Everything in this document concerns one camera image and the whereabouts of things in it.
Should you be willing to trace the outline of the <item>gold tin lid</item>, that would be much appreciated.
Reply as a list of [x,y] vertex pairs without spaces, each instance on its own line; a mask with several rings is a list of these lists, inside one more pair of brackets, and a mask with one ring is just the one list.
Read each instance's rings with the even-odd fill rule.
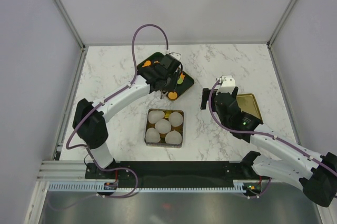
[[242,112],[251,114],[263,122],[257,100],[253,93],[238,94],[236,96],[236,101]]

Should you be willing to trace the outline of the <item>silver metal tongs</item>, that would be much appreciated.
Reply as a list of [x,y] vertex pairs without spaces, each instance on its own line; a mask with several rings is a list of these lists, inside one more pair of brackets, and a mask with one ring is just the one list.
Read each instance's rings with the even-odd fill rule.
[[161,100],[164,99],[164,98],[166,97],[167,94],[168,94],[167,91],[162,91],[162,92],[161,92],[160,99],[161,99]]

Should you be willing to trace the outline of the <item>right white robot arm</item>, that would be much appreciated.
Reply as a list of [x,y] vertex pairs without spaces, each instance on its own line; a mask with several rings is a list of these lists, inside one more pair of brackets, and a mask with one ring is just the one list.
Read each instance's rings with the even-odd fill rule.
[[231,93],[204,88],[201,109],[209,109],[214,121],[235,138],[277,156],[273,160],[259,153],[248,154],[249,160],[240,167],[242,176],[280,180],[300,189],[317,205],[328,207],[336,198],[336,155],[322,155],[283,139],[261,119],[240,109],[237,91],[237,87]]

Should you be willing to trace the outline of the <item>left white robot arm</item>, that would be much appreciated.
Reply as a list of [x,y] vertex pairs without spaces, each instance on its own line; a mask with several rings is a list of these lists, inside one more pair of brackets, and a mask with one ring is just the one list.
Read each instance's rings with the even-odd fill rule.
[[169,53],[149,66],[139,65],[131,82],[116,91],[91,102],[87,99],[78,102],[71,136],[77,134],[85,142],[85,149],[98,164],[96,171],[102,178],[109,179],[115,173],[114,158],[106,143],[106,123],[119,111],[152,92],[174,91],[182,71],[181,54]]

